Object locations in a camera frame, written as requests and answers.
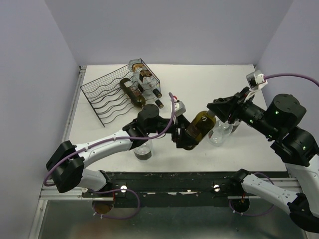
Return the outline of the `clear square bottle black label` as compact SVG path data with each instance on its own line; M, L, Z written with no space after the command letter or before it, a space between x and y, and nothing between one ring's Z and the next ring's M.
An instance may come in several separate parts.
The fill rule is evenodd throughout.
M134 77L138 80L139 84L144 90L151 90L157 98L161 98L162 94L157 88L157 80L148 70L133 73Z

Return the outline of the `square clear bottle dark cap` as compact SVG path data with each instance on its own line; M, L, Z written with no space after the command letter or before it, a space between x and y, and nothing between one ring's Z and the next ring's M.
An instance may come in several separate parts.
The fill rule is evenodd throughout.
M152 72L145 66L141 59L133 59L129 61L129 69L134 77L145 90L157 89L158 81Z

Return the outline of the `olive green wine bottle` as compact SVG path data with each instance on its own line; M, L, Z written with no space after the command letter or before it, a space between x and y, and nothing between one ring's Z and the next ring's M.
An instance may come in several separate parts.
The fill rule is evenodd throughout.
M131 103L142 109L146 104L147 100L156 98L161 98L161 92L155 89L146 89L138 81L132 81L129 78L123 78L119 82L120 88L123 92L130 98Z

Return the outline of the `black wire wine rack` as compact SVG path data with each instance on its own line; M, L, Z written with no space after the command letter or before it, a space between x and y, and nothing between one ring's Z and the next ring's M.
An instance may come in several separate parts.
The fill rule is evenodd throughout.
M160 80L143 60L142 62L157 79L157 88L161 92ZM120 88L119 82L123 78L129 78L133 82L138 81L129 69L129 64L127 64L105 76L81 86L82 93L104 127L131 110L140 110L140 108L135 107L131 103L130 98ZM156 97L147 100L147 104L155 104L160 109L164 107L160 98Z

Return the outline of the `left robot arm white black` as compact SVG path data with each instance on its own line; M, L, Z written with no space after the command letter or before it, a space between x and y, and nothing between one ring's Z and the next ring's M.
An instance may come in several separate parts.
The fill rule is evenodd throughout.
M147 104L132 122L110 136L78 145L69 140L61 143L46 164L48 178L59 193L82 187L94 190L100 197L107 196L111 185L106 174L88 170L89 165L110 155L133 150L164 134L171 134L177 148L192 149L198 142L186 132L189 124L183 115L177 116L175 112L168 119L162 118L156 105Z

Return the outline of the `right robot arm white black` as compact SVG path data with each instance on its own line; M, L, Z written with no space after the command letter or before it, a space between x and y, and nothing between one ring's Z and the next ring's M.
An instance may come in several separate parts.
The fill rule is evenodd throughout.
M237 120L264 135L271 148L297 179L302 192L296 193L265 182L247 170L238 170L229 181L235 195L253 194L285 211L301 229L319 231L319 146L311 133L298 127L306 108L288 94L276 95L266 110L245 100L246 93L219 98L207 104L221 121Z

